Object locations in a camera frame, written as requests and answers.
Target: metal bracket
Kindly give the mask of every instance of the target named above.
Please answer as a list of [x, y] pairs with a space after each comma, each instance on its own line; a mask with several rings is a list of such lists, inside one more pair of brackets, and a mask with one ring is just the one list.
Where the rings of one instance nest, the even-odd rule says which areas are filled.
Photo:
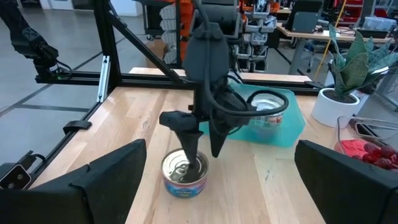
[[32, 182], [32, 174], [28, 169], [36, 161], [36, 158], [47, 162], [40, 154], [33, 154], [29, 151], [16, 163], [4, 163], [0, 165], [0, 189], [22, 190]]
[[70, 131], [88, 130], [92, 123], [89, 121], [69, 121], [62, 129], [65, 134]]
[[109, 56], [102, 59], [101, 73], [99, 75], [97, 102], [102, 103], [108, 96], [109, 71], [111, 70], [111, 61]]

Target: gray concrete floor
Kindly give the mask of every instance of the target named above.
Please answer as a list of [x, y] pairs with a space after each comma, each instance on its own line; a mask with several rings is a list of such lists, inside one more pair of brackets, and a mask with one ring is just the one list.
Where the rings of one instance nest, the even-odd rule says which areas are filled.
[[[80, 71], [98, 72], [101, 66], [101, 46], [92, 12], [25, 10], [28, 23], [47, 42], [59, 50], [59, 60]], [[141, 17], [123, 18], [139, 38], [146, 41]], [[122, 72], [132, 67], [145, 67], [145, 57], [128, 40], [115, 31]], [[47, 155], [63, 138], [62, 127], [80, 119], [96, 99], [95, 86], [36, 84], [33, 63], [14, 51], [9, 31], [0, 21], [0, 164], [14, 162], [27, 151]], [[279, 47], [289, 60], [294, 50]], [[268, 72], [286, 74], [289, 63], [270, 49]], [[304, 74], [308, 60], [300, 66]], [[307, 75], [314, 79], [319, 62]], [[322, 66], [317, 80], [323, 81], [327, 67]], [[369, 118], [398, 122], [397, 113], [381, 100], [371, 97], [360, 113]]]

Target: workbench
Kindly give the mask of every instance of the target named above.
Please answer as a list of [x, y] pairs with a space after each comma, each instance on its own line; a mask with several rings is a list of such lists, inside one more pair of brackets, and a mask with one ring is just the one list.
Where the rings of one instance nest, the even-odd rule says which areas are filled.
[[[307, 39], [330, 40], [328, 30], [324, 30], [323, 32], [314, 32], [313, 34], [291, 32], [291, 31], [287, 30], [285, 27], [282, 27], [281, 22], [277, 24], [277, 28], [281, 33], [283, 33], [287, 37], [297, 38], [296, 48], [294, 50], [292, 63], [290, 64], [290, 68], [289, 68], [289, 75], [295, 75], [297, 73], [297, 69], [300, 65], [300, 59], [301, 59], [303, 51], [304, 51], [305, 41]], [[337, 41], [353, 42], [355, 39], [354, 35], [355, 35], [354, 31], [349, 32], [345, 29], [344, 34], [339, 34], [339, 33], [336, 34], [336, 39], [337, 39]], [[375, 44], [386, 43], [389, 40], [391, 40], [391, 38], [384, 38], [384, 39], [373, 38], [373, 42]]]
[[[176, 70], [184, 75], [183, 70]], [[161, 75], [155, 68], [133, 68], [131, 73]], [[305, 76], [243, 73], [245, 79], [309, 81]], [[31, 187], [38, 186], [135, 139], [147, 143], [147, 160], [139, 190], [126, 223], [324, 223], [294, 162], [293, 148], [279, 148], [227, 140], [216, 159], [208, 136], [198, 150], [209, 159], [208, 182], [191, 199], [171, 196], [160, 173], [162, 159], [180, 143], [159, 124], [161, 111], [188, 111], [192, 91], [116, 87], [90, 118], [92, 127], [77, 132]], [[316, 96], [297, 96], [306, 125], [300, 139], [331, 146], [333, 128], [311, 117]]]
[[289, 9], [288, 7], [284, 7], [283, 9], [279, 9], [277, 11], [278, 14], [290, 14], [292, 12], [291, 9]]

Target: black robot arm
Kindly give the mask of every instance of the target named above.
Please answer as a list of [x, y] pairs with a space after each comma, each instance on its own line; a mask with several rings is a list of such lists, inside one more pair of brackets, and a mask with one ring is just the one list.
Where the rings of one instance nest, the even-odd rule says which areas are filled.
[[[174, 131], [181, 142], [189, 160], [189, 167], [185, 170], [186, 173], [183, 177], [187, 181], [191, 178], [197, 179], [195, 175], [198, 174], [196, 160], [198, 140], [203, 134], [199, 130], [201, 122], [209, 121], [211, 154], [213, 157], [218, 157], [227, 136], [240, 127], [248, 125], [252, 117], [280, 113], [289, 105], [286, 96], [272, 90], [256, 91], [245, 100], [228, 85], [229, 47], [227, 37], [220, 27], [220, 21], [209, 19], [208, 14], [237, 14], [237, 9], [236, 7], [218, 5], [219, 10], [213, 12], [206, 9], [211, 9], [215, 6], [214, 4], [203, 7], [197, 0], [193, 0], [193, 3], [202, 22], [194, 29], [188, 41], [187, 53], [182, 64], [187, 78], [196, 84], [193, 105], [190, 107], [192, 112], [168, 111], [163, 112], [159, 118], [159, 123]], [[237, 29], [236, 24], [241, 24], [241, 22], [222, 22], [231, 24], [233, 26], [229, 27], [231, 30]], [[256, 95], [263, 93], [279, 97], [284, 104], [271, 110], [257, 110], [251, 101]]]
[[62, 71], [57, 63], [58, 50], [49, 46], [44, 38], [28, 25], [15, 1], [0, 0], [0, 18], [10, 30], [14, 49], [25, 58], [33, 59], [40, 77], [48, 78]]

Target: can lid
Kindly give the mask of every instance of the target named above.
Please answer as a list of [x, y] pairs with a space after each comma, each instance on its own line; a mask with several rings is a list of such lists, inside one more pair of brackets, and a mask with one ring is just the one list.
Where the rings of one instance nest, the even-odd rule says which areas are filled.
[[170, 152], [163, 160], [162, 172], [165, 178], [179, 184], [191, 184], [198, 180], [201, 180], [207, 174], [208, 161], [206, 156], [198, 152], [197, 154], [197, 170], [198, 175], [195, 175], [195, 179], [187, 180], [189, 161], [182, 149]]

